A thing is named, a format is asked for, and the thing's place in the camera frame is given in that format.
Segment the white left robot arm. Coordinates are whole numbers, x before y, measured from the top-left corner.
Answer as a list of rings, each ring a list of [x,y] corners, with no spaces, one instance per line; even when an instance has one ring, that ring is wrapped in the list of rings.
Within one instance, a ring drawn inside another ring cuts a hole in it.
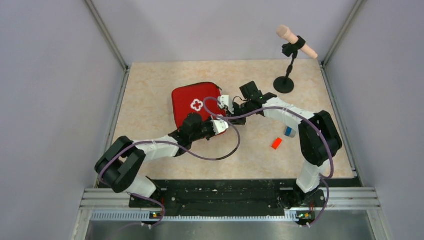
[[[141,196],[149,207],[160,202],[157,186],[146,176],[139,176],[143,163],[161,158],[175,158],[191,149],[193,142],[218,134],[220,121],[197,113],[190,113],[182,126],[168,135],[145,140],[135,145],[127,136],[119,137],[94,166],[102,182],[115,193],[130,193]]]

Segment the red black medicine kit case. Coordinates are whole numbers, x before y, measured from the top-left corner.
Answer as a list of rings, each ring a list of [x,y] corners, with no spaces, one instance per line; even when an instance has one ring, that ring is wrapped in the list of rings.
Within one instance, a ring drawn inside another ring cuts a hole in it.
[[[207,97],[218,99],[220,96],[221,88],[213,82],[200,82],[174,89],[171,100],[177,127],[175,132],[180,131],[189,114],[199,114],[204,122],[208,121],[212,116],[205,110],[204,99]]]

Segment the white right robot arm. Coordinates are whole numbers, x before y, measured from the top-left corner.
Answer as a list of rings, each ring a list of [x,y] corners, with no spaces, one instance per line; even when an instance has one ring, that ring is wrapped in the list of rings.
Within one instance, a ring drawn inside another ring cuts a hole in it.
[[[262,115],[283,123],[298,135],[305,161],[296,180],[298,189],[293,192],[293,200],[299,206],[307,206],[326,168],[330,168],[331,175],[334,173],[333,158],[343,146],[330,113],[313,113],[283,101],[274,93],[263,94],[254,81],[241,86],[240,91],[244,97],[241,104],[227,95],[218,99],[228,117],[244,120],[248,114]]]

